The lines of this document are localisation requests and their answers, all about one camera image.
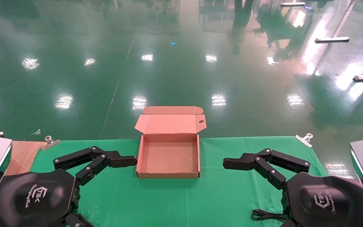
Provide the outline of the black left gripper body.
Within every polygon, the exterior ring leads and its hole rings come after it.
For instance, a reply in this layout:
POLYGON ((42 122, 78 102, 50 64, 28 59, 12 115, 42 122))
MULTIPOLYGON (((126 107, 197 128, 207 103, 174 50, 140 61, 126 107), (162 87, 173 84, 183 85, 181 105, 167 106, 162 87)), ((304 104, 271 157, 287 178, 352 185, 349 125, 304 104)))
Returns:
POLYGON ((76 180, 63 169, 7 176, 0 184, 0 227, 66 227, 78 201, 76 180))

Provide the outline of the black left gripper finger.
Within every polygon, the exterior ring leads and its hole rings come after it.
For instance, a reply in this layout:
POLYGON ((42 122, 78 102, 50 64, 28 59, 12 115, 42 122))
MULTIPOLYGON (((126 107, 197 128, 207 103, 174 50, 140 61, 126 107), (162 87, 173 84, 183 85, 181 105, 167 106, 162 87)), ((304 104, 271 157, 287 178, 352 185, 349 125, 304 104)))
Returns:
POLYGON ((65 222, 70 227, 84 227, 84 223, 75 214, 68 214, 65 222))
POLYGON ((84 186, 106 167, 122 168, 137 165, 135 156, 122 156, 118 151, 104 151, 97 146, 85 148, 58 157, 53 161, 55 169, 69 170, 86 164, 76 175, 77 185, 84 186))

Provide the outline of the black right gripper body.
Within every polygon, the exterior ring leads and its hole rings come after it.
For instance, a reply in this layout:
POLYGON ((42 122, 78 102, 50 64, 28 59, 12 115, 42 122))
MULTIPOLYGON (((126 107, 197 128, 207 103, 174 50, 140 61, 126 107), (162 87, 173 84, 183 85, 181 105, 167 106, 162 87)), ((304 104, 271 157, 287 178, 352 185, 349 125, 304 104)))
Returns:
POLYGON ((363 187, 354 179, 301 172, 284 187, 284 213, 296 227, 362 227, 363 187))

